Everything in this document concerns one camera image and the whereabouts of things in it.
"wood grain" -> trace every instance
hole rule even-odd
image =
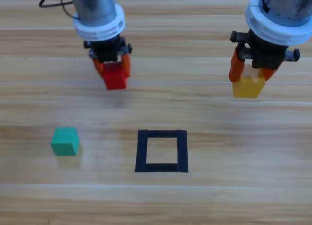
[[[234,99],[248,0],[119,0],[133,71],[108,92],[71,19],[39,1],[0,0],[1,225],[312,224],[311,41]],[[78,128],[77,156],[54,156],[59,126]],[[135,173],[139,129],[187,130],[190,172]],[[173,140],[149,143],[149,162],[176,161]]]

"yellow cube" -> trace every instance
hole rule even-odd
[[[257,98],[265,86],[263,77],[241,77],[232,83],[233,96],[237,98]]]

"square target area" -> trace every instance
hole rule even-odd
[[[186,131],[139,130],[137,137],[135,172],[189,172]],[[146,163],[148,138],[177,138],[177,163]]]

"robotic arm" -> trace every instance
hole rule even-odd
[[[245,12],[249,32],[233,31],[230,38],[238,43],[229,72],[234,97],[258,97],[282,62],[299,60],[299,49],[287,49],[312,36],[311,15],[312,0],[250,0]],[[252,68],[259,69],[256,82],[242,76],[246,59],[252,60]]]
[[[84,48],[104,79],[107,90],[125,89],[130,76],[130,44],[120,36],[125,15],[116,0],[73,0],[73,25]]]

